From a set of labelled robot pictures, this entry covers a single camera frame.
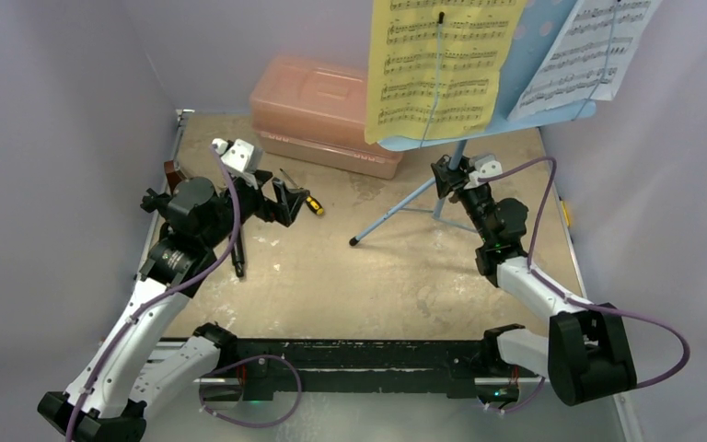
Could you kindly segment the black round microphone stand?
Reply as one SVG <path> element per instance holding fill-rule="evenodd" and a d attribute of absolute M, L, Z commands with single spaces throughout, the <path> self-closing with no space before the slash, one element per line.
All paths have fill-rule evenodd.
<path fill-rule="evenodd" d="M 158 193 L 154 189 L 148 188 L 145 195 L 142 196 L 140 208 L 149 214 L 159 212 L 163 215 L 170 201 L 171 195 L 169 193 Z"/>

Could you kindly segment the yellow sheet music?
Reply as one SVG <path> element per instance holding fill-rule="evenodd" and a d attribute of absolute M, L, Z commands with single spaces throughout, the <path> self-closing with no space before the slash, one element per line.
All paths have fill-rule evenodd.
<path fill-rule="evenodd" d="M 365 140 L 473 134 L 493 118 L 523 1 L 373 4 Z"/>

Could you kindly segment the light blue music stand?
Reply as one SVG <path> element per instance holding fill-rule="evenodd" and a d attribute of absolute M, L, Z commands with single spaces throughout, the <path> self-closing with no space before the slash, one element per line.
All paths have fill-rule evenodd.
<path fill-rule="evenodd" d="M 573 1 L 375 1 L 365 140 L 422 149 L 592 116 L 590 98 L 519 119 L 510 112 Z"/>

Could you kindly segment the black microphone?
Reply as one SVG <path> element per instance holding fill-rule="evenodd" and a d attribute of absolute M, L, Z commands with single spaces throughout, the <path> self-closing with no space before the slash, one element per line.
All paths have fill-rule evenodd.
<path fill-rule="evenodd" d="M 233 239 L 231 261 L 236 277 L 239 279 L 243 279 L 246 276 L 246 258 L 242 238 L 242 229 L 239 230 L 237 237 Z"/>

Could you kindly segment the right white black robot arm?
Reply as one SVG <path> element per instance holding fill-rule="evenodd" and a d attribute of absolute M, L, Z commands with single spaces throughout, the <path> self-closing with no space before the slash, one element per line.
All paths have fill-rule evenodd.
<path fill-rule="evenodd" d="M 482 367 L 494 375 L 523 367 L 548 380 L 569 406 L 635 388 L 619 310 L 577 296 L 529 259 L 522 244 L 528 208 L 516 198 L 494 198 L 490 183 L 503 172 L 495 157 L 463 157 L 452 169 L 444 156 L 431 170 L 438 196 L 461 204 L 482 240 L 475 251 L 479 274 L 548 323 L 547 336 L 521 326 L 491 331 L 480 350 Z"/>

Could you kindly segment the white sheet music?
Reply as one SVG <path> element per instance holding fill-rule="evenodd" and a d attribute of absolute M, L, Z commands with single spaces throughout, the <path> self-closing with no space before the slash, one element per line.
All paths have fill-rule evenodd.
<path fill-rule="evenodd" d="M 516 29 L 523 125 L 574 121 L 613 100 L 658 1 L 528 1 Z"/>

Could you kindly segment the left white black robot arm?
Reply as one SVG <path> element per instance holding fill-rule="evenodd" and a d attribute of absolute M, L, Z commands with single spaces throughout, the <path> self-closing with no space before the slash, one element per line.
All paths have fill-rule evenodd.
<path fill-rule="evenodd" d="M 193 380 L 233 374 L 246 383 L 250 358 L 237 337 L 213 323 L 199 326 L 170 357 L 147 362 L 168 325 L 187 307 L 203 281 L 232 253 L 251 217 L 290 226 L 306 198 L 272 173 L 227 176 L 226 189 L 197 177 L 170 193 L 149 191 L 142 207 L 164 223 L 149 249 L 133 292 L 91 361 L 62 391 L 47 392 L 38 411 L 68 441 L 138 441 L 148 422 Z"/>

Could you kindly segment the brown wooden metronome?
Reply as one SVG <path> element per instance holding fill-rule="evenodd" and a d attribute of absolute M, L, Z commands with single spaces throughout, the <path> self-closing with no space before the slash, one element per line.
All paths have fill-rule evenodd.
<path fill-rule="evenodd" d="M 163 163 L 165 178 L 167 181 L 168 190 L 174 194 L 178 185 L 187 179 L 187 175 L 183 171 L 178 160 L 168 160 Z"/>

